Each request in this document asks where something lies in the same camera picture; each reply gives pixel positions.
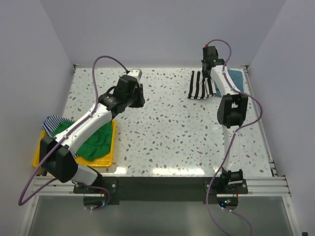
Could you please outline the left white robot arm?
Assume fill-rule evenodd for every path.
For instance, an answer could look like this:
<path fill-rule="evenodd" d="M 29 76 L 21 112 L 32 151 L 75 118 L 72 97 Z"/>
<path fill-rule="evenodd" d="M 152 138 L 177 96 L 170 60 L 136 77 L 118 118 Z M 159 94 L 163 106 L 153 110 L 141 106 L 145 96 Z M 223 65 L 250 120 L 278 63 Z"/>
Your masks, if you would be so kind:
<path fill-rule="evenodd" d="M 62 183 L 79 182 L 91 193 L 102 187 L 101 175 L 91 167 L 78 164 L 74 158 L 81 145 L 99 128 L 127 107 L 144 106 L 142 71 L 133 69 L 122 75 L 112 93 L 102 94 L 95 105 L 65 131 L 40 141 L 39 166 Z"/>

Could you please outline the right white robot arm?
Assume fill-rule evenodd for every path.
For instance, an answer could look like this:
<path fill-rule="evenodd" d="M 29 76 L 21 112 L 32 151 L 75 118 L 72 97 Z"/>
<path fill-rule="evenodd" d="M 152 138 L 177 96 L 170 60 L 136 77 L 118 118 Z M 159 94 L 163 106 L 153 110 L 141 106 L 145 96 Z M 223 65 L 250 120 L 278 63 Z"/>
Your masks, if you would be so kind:
<path fill-rule="evenodd" d="M 235 139 L 234 132 L 243 125 L 246 119 L 248 97 L 242 95 L 233 83 L 225 61 L 219 58 L 215 46 L 206 45 L 203 48 L 202 73 L 217 85 L 221 94 L 217 119 L 223 129 L 225 156 L 219 170 L 220 176 L 215 178 L 211 188 L 231 193 L 237 184 L 243 182 L 239 157 L 230 152 Z"/>

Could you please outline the blue ribbed tank top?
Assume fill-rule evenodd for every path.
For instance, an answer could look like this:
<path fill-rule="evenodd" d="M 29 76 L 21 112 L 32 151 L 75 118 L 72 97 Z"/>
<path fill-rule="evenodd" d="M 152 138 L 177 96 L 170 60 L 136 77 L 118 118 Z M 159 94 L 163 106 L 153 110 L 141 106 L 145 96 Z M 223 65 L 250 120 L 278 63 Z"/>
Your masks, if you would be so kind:
<path fill-rule="evenodd" d="M 232 70 L 228 69 L 228 74 L 231 77 L 234 85 L 237 87 L 237 89 L 241 92 L 244 92 L 244 86 L 243 86 L 243 74 L 239 70 Z M 216 84 L 215 84 L 215 89 L 216 89 L 216 97 L 221 97 L 221 92 Z"/>

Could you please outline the black white striped tank top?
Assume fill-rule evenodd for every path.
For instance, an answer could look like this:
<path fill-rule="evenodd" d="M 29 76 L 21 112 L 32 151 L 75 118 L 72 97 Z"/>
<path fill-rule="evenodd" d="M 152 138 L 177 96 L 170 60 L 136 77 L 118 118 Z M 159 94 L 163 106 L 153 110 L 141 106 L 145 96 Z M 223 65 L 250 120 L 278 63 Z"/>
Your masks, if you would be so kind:
<path fill-rule="evenodd" d="M 201 71 L 191 72 L 188 99 L 203 100 L 215 96 L 215 82 L 211 78 L 206 78 Z"/>

